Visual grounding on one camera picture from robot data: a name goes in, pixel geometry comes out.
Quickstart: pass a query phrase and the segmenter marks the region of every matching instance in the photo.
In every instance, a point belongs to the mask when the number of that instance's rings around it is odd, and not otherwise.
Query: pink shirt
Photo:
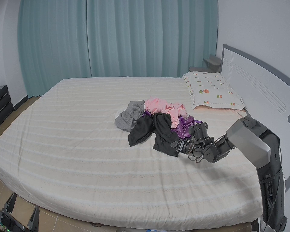
[[[183,104],[180,103],[170,103],[164,99],[150,97],[149,99],[145,100],[144,109],[148,110],[151,114],[156,113],[165,113],[170,114],[171,116],[171,128],[176,128],[179,119],[178,116],[182,116],[185,119],[189,117],[188,112],[186,111]]]

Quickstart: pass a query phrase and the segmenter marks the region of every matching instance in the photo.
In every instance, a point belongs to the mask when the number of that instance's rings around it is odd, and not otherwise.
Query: white headboard
[[[229,85],[242,97],[250,116],[280,137],[282,163],[284,167],[289,166],[290,78],[267,63],[226,44],[220,69]],[[283,173],[287,179],[290,168],[284,168]]]

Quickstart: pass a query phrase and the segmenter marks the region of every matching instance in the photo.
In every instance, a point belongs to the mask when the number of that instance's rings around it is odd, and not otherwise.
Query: black strap
[[[280,170],[276,173],[276,175],[272,176],[272,177],[269,177],[269,178],[266,178],[264,180],[259,180],[259,184],[262,184],[262,183],[266,183],[266,182],[269,182],[273,179],[275,179],[275,177],[277,177],[278,175],[280,176],[280,173],[282,172],[282,167],[280,168]]]

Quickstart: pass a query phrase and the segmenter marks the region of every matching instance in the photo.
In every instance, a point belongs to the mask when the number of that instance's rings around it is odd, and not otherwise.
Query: floor
[[[28,99],[22,106],[0,125],[0,135],[9,127],[9,125],[29,106],[31,106],[39,97],[32,97]],[[0,208],[3,207],[6,200],[10,197],[12,191],[5,186],[0,180]],[[34,204],[26,201],[21,197],[17,197],[12,216],[16,218],[23,225],[27,222],[34,209]],[[115,232],[118,227],[102,226],[93,227],[90,223],[72,219],[44,208],[40,208],[39,214],[39,232]],[[233,226],[224,226],[217,229],[198,229],[192,232],[250,232],[251,223],[241,223]]]

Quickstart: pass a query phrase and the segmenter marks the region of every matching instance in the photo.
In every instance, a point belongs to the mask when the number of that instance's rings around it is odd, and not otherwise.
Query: black garment
[[[170,114],[157,113],[137,119],[136,126],[128,136],[130,147],[144,142],[152,132],[156,134],[153,149],[171,156],[178,156],[176,148],[170,146],[171,143],[179,140],[177,133],[171,132]]]

